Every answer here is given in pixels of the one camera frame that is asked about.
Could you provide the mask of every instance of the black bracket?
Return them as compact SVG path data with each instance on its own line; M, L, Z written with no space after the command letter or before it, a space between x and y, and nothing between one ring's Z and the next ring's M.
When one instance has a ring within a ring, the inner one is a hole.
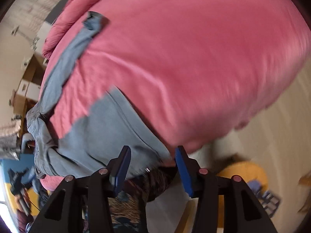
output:
M176 149L175 159L185 191L191 198L199 198L192 233L216 233L219 195L223 195L225 201L224 233L277 233L268 214L240 176L228 179L200 168L182 146Z
M82 207L88 206L90 232L113 233L108 197L122 190L131 150L124 146L118 158L89 177L66 176L40 211L29 233L77 233L83 231Z

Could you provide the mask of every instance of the desk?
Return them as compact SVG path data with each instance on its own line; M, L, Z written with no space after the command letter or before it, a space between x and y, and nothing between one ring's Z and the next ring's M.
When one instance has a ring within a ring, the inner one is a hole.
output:
M21 115L20 138L24 134L24 119L26 113L39 99L41 84L46 69L43 63L43 57L33 54L21 78L14 98L13 113L15 115Z

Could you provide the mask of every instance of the patterned fabric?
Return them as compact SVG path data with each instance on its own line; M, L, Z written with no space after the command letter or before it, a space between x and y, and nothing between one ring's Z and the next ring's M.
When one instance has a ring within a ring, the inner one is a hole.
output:
M148 233L145 206L169 187L176 172L176 167L160 167L126 181L123 191L108 200L114 232ZM86 212L83 233L88 232Z

